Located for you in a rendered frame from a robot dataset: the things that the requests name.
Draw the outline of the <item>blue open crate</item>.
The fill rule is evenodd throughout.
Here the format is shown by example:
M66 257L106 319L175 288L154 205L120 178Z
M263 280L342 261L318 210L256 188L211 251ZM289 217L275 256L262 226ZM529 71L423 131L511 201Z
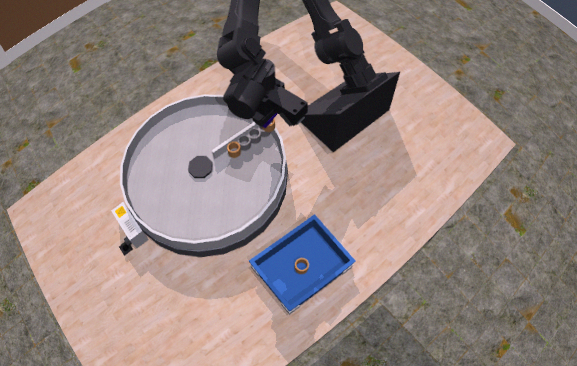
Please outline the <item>blue open crate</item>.
M309 261L305 274L295 271L299 258ZM289 315L355 262L315 214L249 260Z

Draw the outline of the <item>steel bushing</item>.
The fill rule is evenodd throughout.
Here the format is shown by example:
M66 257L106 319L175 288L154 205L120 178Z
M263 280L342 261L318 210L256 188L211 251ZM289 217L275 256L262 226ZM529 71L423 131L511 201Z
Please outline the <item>steel bushing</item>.
M247 144L241 144L244 141L247 141L247 142L249 141L249 142ZM248 135L239 136L238 143L240 144L242 151L247 151L251 148L251 139Z
M258 129L261 132L261 137L268 137L271 134L271 132L264 132L263 130L261 130L262 126L258 126Z
M252 135L258 135L257 137L251 137ZM258 128L251 128L248 131L248 136L251 139L252 144L257 144L261 141L261 132Z

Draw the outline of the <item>grey round turning table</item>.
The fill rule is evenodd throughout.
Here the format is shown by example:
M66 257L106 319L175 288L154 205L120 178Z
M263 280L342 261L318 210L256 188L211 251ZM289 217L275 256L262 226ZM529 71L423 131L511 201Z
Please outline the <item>grey round turning table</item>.
M124 256L146 235L177 254L207 257L266 230L286 195L288 166L276 126L229 156L228 144L251 128L258 125L233 115L223 95L199 95L166 105L136 130L120 168L130 210L124 202L111 210L127 235L119 246Z

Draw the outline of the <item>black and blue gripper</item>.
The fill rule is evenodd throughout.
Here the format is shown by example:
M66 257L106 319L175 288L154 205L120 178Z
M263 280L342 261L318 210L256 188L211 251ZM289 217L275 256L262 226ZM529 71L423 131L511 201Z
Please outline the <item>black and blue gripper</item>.
M274 88L270 92L266 92L266 94L271 93L276 87L276 83ZM278 113L273 109L266 117L256 111L252 120L257 123L257 125L267 128L267 126L272 122L272 120L276 117Z

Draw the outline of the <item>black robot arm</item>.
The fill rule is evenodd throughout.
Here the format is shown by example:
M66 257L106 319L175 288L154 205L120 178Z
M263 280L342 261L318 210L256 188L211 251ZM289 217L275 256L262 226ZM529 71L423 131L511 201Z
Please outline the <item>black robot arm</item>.
M342 95L371 91L388 78L386 72L375 73L368 64L361 36L348 19L341 20L329 0L302 1L314 26L311 35L317 57L324 64L341 63L347 84L340 89ZM231 0L217 50L220 65L234 74L223 100L239 118L251 119L256 111L266 117L274 109L289 127L298 125L305 118L308 102L286 90L285 83L275 78L274 63L263 59L259 5L260 0ZM335 28L338 31L330 34ZM275 89L266 94L275 83Z

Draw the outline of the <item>bronze bushing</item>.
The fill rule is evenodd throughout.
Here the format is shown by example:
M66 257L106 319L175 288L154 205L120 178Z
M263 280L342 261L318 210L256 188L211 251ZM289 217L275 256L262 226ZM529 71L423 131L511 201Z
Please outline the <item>bronze bushing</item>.
M237 148L238 150L236 151L230 151L233 148ZM229 150L230 149L230 150ZM227 150L228 150L228 154L230 157L232 158L237 158L240 156L241 154L241 148L240 148L240 144L238 142L230 142L227 146Z
M306 266L307 266L307 268L304 269L304 270L298 269L297 266L296 266L298 263L305 263ZM308 271L308 268L309 268L309 262L308 262L305 258L299 258L299 259L296 260L296 262L295 262L295 271L296 271L298 274L305 274L305 273Z
M271 132L275 129L275 118L272 120L271 122L272 124L268 125L267 128L263 128L262 129L266 132Z

